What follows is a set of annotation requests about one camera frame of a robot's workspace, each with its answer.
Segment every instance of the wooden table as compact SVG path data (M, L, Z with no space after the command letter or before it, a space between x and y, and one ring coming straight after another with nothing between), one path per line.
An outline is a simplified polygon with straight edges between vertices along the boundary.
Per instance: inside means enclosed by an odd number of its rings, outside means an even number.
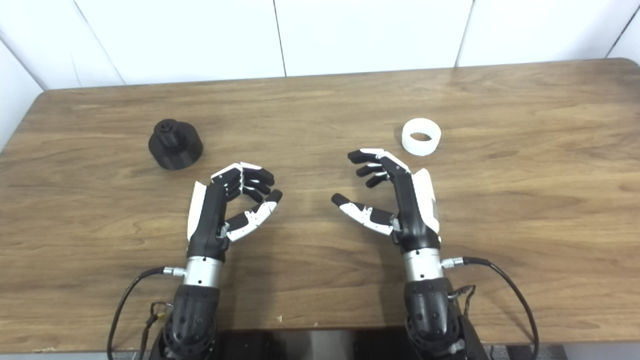
M147 149L168 117L205 147L177 172ZM425 158L399 144L415 117L443 131ZM640 340L639 118L640 69L627 60L46 92L0 154L0 349L104 349L132 278L184 266L193 182L236 161L272 171L285 195L228 252L222 328L401 325L398 248L330 202L341 192L395 211L390 184L356 177L346 154L361 147L429 169L444 256L503 267L543 342ZM478 285L470 317L483 341L529 341L500 277L447 273ZM149 303L171 300L179 281L134 291L117 348L138 346Z

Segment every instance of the metal connector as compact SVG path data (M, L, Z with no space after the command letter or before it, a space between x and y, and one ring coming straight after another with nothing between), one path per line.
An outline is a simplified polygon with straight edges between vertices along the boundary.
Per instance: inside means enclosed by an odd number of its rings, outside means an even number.
M449 259L443 259L440 262L440 266L442 266L442 268L444 269L450 269L450 268L454 268L456 266L463 266L465 263L462 260L462 258L449 258Z
M163 274L184 277L187 274L187 270L183 268L166 267L164 268Z

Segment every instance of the robotic hand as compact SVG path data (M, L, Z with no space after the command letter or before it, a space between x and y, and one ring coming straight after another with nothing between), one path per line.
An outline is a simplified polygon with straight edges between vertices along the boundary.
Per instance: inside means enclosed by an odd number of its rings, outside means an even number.
M234 163L211 176L207 186L196 182L187 225L187 267L173 301L173 313L158 335L150 359L207 359L214 348L220 273L230 241L260 226L282 198L273 174L256 165ZM256 206L225 220L227 202L242 193Z
M366 182L368 188L385 180L394 185L397 216L351 202L339 193L332 201L365 227L391 235L400 246L408 278L405 324L418 355L423 359L488 360L476 331L460 311L457 298L464 288L454 291L442 270L455 264L440 262L440 223L429 172L422 169L412 174L407 165L383 149L356 150L348 158L354 164L368 163L356 171L360 177L374 174Z

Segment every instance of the white cylinder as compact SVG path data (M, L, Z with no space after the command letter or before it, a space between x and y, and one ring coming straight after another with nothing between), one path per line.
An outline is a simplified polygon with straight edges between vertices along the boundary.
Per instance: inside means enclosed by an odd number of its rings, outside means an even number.
M416 140L411 137L412 134L425 134L431 139L427 141ZM440 126L429 119L409 120L402 128L402 146L413 155L425 156L431 154L438 147L441 137L442 130L440 130Z

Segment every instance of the black cylindrical object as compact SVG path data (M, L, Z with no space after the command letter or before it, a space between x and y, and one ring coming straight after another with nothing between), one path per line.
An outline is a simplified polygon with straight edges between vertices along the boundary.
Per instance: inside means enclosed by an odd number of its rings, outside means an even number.
M180 170L200 158L202 141L191 124L164 119L154 127L149 138L149 151L161 167Z

